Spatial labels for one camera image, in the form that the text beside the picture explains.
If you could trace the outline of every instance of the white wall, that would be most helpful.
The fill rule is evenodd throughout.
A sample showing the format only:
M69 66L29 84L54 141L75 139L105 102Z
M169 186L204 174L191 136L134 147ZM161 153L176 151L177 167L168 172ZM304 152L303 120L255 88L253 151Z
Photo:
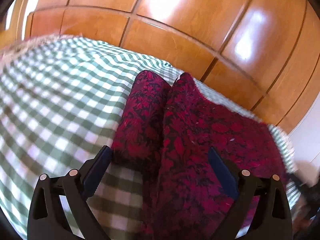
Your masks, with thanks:
M289 136L302 176L310 184L316 183L320 168L320 93Z

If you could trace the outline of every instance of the green checkered cloth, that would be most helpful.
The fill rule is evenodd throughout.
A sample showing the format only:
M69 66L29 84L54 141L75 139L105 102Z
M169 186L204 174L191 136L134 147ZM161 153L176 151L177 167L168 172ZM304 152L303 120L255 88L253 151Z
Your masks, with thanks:
M0 207L27 238L27 220L38 178L64 176L111 146L137 74L152 70L170 85L182 70L155 57L83 37L65 37L28 48L7 60L0 82ZM211 101L256 118L195 80ZM293 149L286 135L269 127L288 171ZM299 197L294 189L291 205ZM140 227L142 178L110 164L89 207L111 239L132 239ZM65 197L73 232L82 236Z

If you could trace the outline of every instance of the red floral garment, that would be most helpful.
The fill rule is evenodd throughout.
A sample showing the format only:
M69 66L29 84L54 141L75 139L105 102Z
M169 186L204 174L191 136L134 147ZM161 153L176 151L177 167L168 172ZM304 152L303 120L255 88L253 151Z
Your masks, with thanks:
M142 221L150 218L163 147L163 116L170 85L152 71L140 72L112 144L113 163L141 171Z
M278 174L285 168L264 123L258 123L208 101L192 77L184 73L168 95L164 113L164 148L151 223L145 239L209 239L233 200L226 196L207 152L214 146L223 158L255 176ZM244 225L254 215L257 199Z

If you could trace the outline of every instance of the bed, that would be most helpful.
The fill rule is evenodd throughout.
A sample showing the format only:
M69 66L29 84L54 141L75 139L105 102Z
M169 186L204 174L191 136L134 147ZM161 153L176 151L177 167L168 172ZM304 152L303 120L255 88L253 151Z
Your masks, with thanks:
M170 85L183 73L169 62L104 41L70 35L34 38L0 53L0 207L27 238L28 210L39 176L63 176L112 145L126 99L138 73L151 70ZM259 119L196 80L210 101ZM269 131L286 171L296 170L288 136ZM111 164L88 204L111 239L132 239L140 226L142 177ZM300 196L287 185L290 207ZM65 198L73 232L81 236Z

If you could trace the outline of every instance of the metal pin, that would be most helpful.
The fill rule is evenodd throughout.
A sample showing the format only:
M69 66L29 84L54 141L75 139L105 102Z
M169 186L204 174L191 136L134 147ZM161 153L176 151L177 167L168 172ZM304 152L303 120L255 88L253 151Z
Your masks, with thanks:
M250 176L250 171L248 170L243 170L241 173L243 176Z
M78 171L77 170L71 170L69 171L69 175L70 176L76 176L78 174Z
M277 174L272 175L272 178L273 178L274 180L276 180L276 181L278 181L278 180L280 179Z
M40 176L40 180L45 180L47 178L47 174L42 174L41 176Z

